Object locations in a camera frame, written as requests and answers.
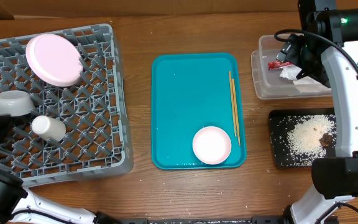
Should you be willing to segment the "white cup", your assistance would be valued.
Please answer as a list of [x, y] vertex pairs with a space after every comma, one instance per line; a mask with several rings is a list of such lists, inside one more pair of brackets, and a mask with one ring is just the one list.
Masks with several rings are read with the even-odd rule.
[[66, 135], [65, 124], [48, 116], [37, 116], [31, 124], [31, 129], [44, 140], [61, 141]]

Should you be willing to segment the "white napkin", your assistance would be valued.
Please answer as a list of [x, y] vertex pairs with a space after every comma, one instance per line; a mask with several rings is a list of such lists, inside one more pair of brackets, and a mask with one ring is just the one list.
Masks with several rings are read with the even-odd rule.
[[297, 79], [296, 76], [301, 72], [301, 68], [291, 65], [283, 67], [280, 77], [291, 80], [297, 90], [301, 93], [314, 93], [319, 91], [324, 91], [325, 86], [318, 83], [316, 80], [310, 77], [304, 77]]

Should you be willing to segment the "white round plate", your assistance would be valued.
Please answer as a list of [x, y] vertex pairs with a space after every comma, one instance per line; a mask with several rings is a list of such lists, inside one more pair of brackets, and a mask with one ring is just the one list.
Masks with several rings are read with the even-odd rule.
[[48, 84], [72, 86], [80, 81], [83, 65], [76, 47], [56, 34], [40, 34], [30, 39], [25, 56], [30, 69]]

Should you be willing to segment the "grey small bowl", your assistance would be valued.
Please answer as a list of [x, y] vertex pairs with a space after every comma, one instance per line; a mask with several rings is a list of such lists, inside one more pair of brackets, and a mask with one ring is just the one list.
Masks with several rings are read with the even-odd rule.
[[25, 91], [10, 90], [0, 93], [0, 116], [24, 116], [34, 108], [30, 95]]

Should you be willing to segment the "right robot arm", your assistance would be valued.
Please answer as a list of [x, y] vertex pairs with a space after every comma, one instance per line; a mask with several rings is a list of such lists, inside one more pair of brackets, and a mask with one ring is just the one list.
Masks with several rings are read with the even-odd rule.
[[331, 89], [336, 155], [312, 163], [312, 186], [279, 223], [336, 223], [335, 210], [358, 197], [358, 9], [334, 1], [299, 0], [301, 29], [290, 29], [277, 55]]

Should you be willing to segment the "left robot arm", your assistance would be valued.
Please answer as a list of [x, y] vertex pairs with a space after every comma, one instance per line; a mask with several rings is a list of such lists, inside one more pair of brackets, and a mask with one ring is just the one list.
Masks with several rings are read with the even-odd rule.
[[23, 180], [0, 169], [0, 223], [120, 223], [102, 212], [65, 207], [39, 197]]

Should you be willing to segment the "grey dishwasher rack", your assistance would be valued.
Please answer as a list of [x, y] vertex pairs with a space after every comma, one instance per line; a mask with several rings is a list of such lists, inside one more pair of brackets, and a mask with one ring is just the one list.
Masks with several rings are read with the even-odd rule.
[[26, 91], [35, 108], [66, 126], [61, 141], [43, 140], [29, 123], [12, 129], [0, 144], [0, 169], [25, 187], [109, 177], [134, 166], [124, 100], [119, 42], [109, 24], [59, 30], [79, 51], [83, 71], [70, 87], [45, 83], [25, 58], [29, 36], [0, 39], [0, 92]]

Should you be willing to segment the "pink small bowl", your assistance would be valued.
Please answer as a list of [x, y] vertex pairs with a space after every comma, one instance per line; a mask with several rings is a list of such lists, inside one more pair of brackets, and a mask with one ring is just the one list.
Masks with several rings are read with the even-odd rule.
[[231, 139], [221, 128], [207, 126], [194, 136], [192, 148], [195, 156], [203, 163], [217, 165], [224, 162], [231, 153]]

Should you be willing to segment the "red snack wrapper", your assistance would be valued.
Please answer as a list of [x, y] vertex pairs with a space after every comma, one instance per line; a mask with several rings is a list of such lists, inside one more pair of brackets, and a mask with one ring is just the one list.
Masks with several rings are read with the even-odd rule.
[[274, 62], [268, 63], [268, 69], [269, 70], [278, 70], [284, 67], [292, 66], [293, 64], [291, 62], [281, 62], [279, 60], [276, 60]]

